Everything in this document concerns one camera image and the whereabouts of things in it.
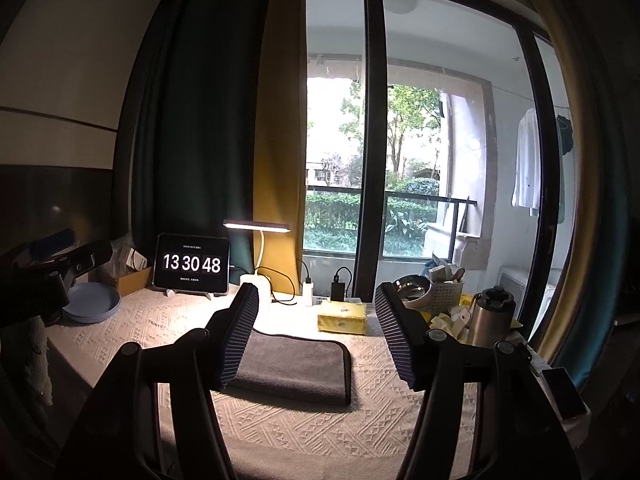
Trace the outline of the white hanging shirt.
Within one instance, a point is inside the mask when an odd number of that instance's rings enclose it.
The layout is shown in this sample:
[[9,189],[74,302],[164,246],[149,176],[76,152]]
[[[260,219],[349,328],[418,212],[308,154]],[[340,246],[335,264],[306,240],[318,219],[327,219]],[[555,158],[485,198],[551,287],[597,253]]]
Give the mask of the white hanging shirt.
[[518,123],[512,206],[537,217],[540,203],[541,159],[536,110],[530,108]]

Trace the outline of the white textured tablecloth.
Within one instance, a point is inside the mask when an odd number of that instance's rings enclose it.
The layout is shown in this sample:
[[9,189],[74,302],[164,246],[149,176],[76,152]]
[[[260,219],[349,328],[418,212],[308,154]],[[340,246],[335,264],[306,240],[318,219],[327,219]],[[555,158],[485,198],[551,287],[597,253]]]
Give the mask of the white textured tablecloth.
[[[145,349],[173,344],[189,330],[205,327],[215,312],[230,306],[235,294],[209,301],[179,295],[167,298],[142,290],[122,300],[119,310],[106,321],[50,327],[48,341],[56,354],[55,399],[82,399],[85,405],[123,344],[136,342]],[[314,325],[313,308],[258,304],[252,331],[334,340],[347,347],[352,356],[352,402],[334,406],[281,399],[233,388],[229,382],[213,391],[210,395],[218,425],[235,473],[232,479],[401,479],[398,472],[424,394],[410,389],[399,377],[374,301],[367,306],[367,322],[365,335],[322,334]],[[541,385],[538,356],[521,338],[505,340],[525,346]],[[157,399],[166,471],[163,479],[185,479],[178,460],[169,385],[158,385]],[[479,400],[480,386],[466,384],[456,456],[447,479],[471,479],[468,473]],[[75,426],[76,422],[63,448],[66,478],[75,478]]]

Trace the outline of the yellow tissue box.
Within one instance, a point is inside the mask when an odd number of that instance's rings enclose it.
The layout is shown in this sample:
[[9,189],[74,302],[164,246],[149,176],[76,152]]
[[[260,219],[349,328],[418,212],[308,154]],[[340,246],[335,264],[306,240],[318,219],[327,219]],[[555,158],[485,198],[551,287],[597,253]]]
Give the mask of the yellow tissue box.
[[365,335],[366,305],[324,300],[318,307],[317,328],[320,332],[326,333]]

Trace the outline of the white perforated basket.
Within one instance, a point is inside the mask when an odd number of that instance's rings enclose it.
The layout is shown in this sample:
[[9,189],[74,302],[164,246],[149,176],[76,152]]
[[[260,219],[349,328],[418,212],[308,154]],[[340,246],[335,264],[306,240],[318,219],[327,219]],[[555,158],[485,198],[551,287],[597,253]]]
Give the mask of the white perforated basket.
[[427,293],[425,310],[431,315],[449,311],[459,304],[462,289],[462,282],[433,282]]

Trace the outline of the purple and grey towel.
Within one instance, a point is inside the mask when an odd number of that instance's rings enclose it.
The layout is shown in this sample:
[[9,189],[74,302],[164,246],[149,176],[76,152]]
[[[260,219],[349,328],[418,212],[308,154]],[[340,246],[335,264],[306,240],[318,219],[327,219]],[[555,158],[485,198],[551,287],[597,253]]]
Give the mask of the purple and grey towel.
[[352,402],[352,356],[338,341],[253,330],[229,385],[281,399],[347,406]]

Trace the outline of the steel thermos bottle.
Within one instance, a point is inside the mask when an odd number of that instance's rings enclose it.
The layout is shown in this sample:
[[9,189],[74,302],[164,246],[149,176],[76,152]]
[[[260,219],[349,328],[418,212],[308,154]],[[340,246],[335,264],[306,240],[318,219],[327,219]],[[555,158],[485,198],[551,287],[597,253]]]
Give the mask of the steel thermos bottle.
[[509,333],[515,310],[513,295],[502,286],[484,289],[474,296],[468,343],[492,348]]

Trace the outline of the black power bank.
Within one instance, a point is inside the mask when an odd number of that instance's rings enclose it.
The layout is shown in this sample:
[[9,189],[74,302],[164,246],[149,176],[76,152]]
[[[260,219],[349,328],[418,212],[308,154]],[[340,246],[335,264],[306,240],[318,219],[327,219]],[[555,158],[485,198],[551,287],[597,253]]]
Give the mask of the black power bank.
[[345,299],[346,285],[340,281],[331,283],[330,300],[342,302]]

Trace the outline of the dark green curtain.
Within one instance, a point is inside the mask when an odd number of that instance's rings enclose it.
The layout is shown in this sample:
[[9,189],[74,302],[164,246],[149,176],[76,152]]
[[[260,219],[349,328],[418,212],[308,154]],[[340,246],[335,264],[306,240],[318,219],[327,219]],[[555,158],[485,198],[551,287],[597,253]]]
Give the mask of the dark green curtain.
[[260,51],[269,0],[162,0],[145,35],[134,134],[131,221],[148,259],[160,234],[227,237],[253,266],[253,241],[227,220],[253,217]]

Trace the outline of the black tablet clock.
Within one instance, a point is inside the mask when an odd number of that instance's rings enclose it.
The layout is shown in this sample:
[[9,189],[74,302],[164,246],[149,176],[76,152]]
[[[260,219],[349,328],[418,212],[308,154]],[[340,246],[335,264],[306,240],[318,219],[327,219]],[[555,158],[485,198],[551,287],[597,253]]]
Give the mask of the black tablet clock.
[[229,275],[228,238],[168,233],[157,237],[154,287],[224,295],[229,289]]

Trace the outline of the stainless steel bowl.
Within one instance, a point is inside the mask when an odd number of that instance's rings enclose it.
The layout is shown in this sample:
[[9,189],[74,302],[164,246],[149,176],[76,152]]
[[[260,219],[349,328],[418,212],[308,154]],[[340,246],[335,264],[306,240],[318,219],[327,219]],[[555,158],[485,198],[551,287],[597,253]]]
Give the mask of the stainless steel bowl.
[[432,289],[432,282],[424,275],[410,274],[393,281],[396,294],[404,301],[422,301]]

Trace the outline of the yellow curtain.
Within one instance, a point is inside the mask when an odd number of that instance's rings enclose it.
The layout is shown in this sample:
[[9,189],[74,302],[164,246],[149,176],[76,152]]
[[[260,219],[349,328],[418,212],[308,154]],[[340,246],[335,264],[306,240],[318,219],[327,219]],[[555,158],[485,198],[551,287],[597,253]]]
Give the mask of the yellow curtain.
[[269,0],[258,77],[253,218],[290,227],[265,235],[260,270],[276,292],[299,292],[306,139],[306,0]]

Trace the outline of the white tablet stand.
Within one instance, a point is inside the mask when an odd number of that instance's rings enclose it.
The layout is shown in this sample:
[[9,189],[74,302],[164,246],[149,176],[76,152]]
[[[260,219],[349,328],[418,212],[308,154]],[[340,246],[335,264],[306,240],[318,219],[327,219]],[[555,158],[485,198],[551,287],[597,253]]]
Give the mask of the white tablet stand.
[[194,296],[194,297],[204,297],[209,301],[213,301],[215,298],[215,295],[212,292],[194,292],[193,290],[177,290],[177,289],[165,289],[164,290],[164,295],[166,297],[172,297],[172,296],[176,296],[176,295],[188,295],[188,296]]

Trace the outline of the yellow tissue pack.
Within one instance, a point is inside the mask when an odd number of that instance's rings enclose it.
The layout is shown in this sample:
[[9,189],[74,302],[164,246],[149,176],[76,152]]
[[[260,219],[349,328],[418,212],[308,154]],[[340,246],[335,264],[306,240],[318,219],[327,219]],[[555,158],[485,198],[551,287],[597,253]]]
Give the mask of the yellow tissue pack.
[[443,330],[457,341],[466,344],[469,338],[471,308],[467,306],[453,307],[450,313],[442,312],[430,321],[432,330]]

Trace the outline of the black smartphone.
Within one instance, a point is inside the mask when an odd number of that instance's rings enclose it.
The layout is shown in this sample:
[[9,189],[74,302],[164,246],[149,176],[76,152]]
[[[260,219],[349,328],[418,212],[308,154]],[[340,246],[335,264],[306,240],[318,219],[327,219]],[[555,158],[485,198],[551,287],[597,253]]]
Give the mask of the black smartphone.
[[587,414],[585,403],[564,367],[547,368],[541,375],[563,422]]

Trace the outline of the white charger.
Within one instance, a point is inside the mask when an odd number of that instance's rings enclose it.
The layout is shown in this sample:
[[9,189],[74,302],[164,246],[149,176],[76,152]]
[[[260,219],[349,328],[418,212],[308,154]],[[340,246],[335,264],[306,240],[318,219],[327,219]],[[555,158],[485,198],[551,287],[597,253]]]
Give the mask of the white charger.
[[302,303],[305,307],[311,307],[314,304],[314,283],[311,281],[303,284]]

